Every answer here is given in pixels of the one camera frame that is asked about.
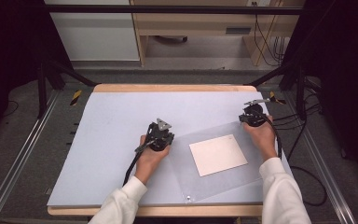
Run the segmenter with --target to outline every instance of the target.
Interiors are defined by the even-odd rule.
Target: white sleeve
[[[287,174],[279,158],[260,166],[263,177],[263,224],[310,223],[297,182]]]
[[[100,211],[90,224],[131,224],[138,211],[138,202],[146,193],[146,186],[132,176],[122,189],[115,189],[107,196]]]

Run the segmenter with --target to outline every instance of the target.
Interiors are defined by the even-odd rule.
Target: white cabinet
[[[128,0],[45,0],[63,5],[128,5]],[[71,61],[139,61],[132,16],[50,13]]]

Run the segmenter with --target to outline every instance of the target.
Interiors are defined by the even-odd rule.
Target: hand
[[[268,119],[272,122],[272,116],[268,116]],[[275,132],[268,122],[264,122],[259,127],[251,127],[244,122],[243,129],[251,135],[252,141],[260,150],[264,161],[278,157],[275,151]]]
[[[141,136],[141,144],[146,135]],[[171,146],[166,146],[162,151],[154,151],[150,147],[145,148],[139,160],[136,162],[135,176],[146,185],[147,180],[155,172],[159,163],[170,153]]]

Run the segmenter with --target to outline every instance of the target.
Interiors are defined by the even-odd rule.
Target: forearm
[[[287,174],[279,158],[260,167],[263,177],[263,223],[310,223],[296,181]]]
[[[267,161],[271,158],[278,157],[278,154],[275,151],[275,147],[263,148],[263,149],[260,149],[260,152],[261,152],[261,156],[263,157],[263,161]]]
[[[122,189],[116,189],[105,199],[90,223],[132,223],[138,211],[138,202],[146,191],[146,186],[132,177]]]
[[[144,185],[146,185],[147,181],[155,170],[156,166],[153,164],[144,165],[141,169],[136,169],[135,177],[138,178]]]

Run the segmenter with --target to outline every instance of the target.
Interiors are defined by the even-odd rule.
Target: clear acrylic sheet
[[[215,174],[200,176],[189,145],[229,134],[234,135],[248,163]],[[194,203],[261,178],[258,169],[263,162],[262,157],[252,143],[250,135],[239,122],[175,138],[169,158],[185,203]]]

